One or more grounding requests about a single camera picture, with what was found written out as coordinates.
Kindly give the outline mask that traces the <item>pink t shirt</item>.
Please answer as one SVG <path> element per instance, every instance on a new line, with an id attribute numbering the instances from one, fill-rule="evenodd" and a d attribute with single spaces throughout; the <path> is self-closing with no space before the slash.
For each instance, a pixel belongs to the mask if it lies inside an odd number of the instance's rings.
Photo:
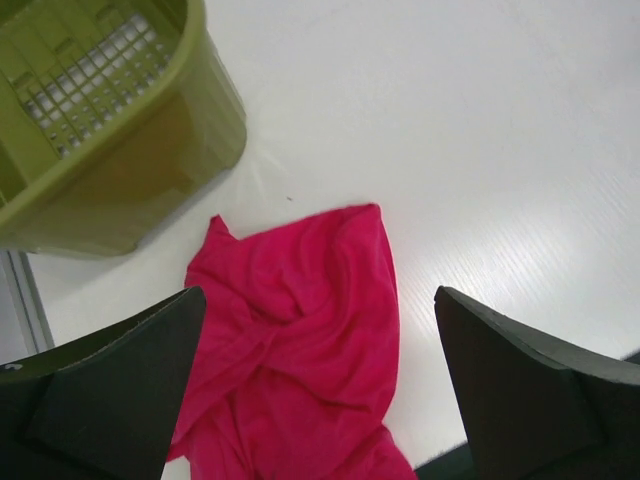
<path id="1" fill-rule="evenodd" d="M 171 441 L 194 479 L 411 479 L 384 418 L 399 370 L 379 206 L 245 238 L 214 217 L 185 283 L 206 297 Z"/>

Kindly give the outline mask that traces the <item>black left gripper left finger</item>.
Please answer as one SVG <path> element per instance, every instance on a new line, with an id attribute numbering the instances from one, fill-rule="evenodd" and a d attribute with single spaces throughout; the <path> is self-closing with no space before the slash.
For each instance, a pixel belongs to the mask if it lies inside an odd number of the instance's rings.
<path id="1" fill-rule="evenodd" d="M 2 478 L 160 478 L 205 309 L 202 289 L 186 288 L 2 365 Z"/>

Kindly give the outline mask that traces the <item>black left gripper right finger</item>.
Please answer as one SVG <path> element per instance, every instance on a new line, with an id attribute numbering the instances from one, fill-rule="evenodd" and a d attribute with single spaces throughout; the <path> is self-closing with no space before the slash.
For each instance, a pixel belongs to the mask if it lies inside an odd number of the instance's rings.
<path id="1" fill-rule="evenodd" d="M 478 479 L 636 479 L 639 366 L 441 286 L 434 308 Z"/>

